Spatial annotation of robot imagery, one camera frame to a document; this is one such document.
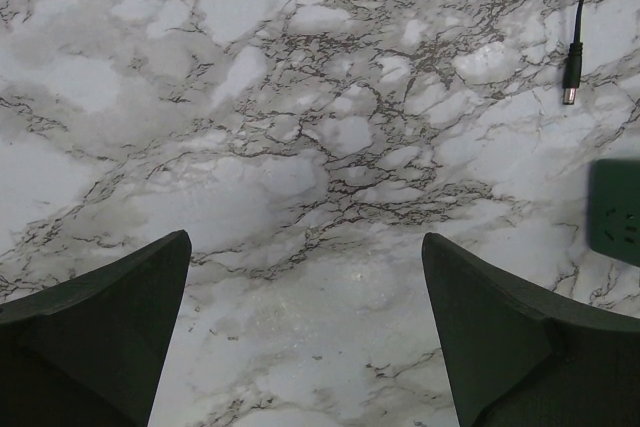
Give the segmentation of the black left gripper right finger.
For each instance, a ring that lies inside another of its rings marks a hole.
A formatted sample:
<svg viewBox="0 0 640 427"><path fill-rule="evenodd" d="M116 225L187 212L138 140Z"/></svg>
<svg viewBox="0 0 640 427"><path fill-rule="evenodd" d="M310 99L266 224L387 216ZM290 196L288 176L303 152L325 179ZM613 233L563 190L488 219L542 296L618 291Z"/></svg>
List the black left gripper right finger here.
<svg viewBox="0 0 640 427"><path fill-rule="evenodd" d="M436 233L424 275L462 426L636 426L639 321L553 293Z"/></svg>

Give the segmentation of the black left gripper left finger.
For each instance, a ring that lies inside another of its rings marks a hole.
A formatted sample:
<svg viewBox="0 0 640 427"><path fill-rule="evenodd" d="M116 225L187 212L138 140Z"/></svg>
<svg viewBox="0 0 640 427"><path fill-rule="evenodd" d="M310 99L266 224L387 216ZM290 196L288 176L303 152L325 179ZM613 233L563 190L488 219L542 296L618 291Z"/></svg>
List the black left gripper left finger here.
<svg viewBox="0 0 640 427"><path fill-rule="evenodd" d="M180 230L2 304L2 425L147 425L190 258Z"/></svg>

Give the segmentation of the dark green charger block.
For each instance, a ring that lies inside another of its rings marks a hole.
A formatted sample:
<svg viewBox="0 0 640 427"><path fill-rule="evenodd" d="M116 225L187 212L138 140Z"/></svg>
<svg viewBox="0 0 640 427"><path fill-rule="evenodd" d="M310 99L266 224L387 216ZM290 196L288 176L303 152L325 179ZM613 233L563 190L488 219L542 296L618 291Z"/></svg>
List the dark green charger block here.
<svg viewBox="0 0 640 427"><path fill-rule="evenodd" d="M600 159L592 163L587 242L599 254L639 266L638 159Z"/></svg>

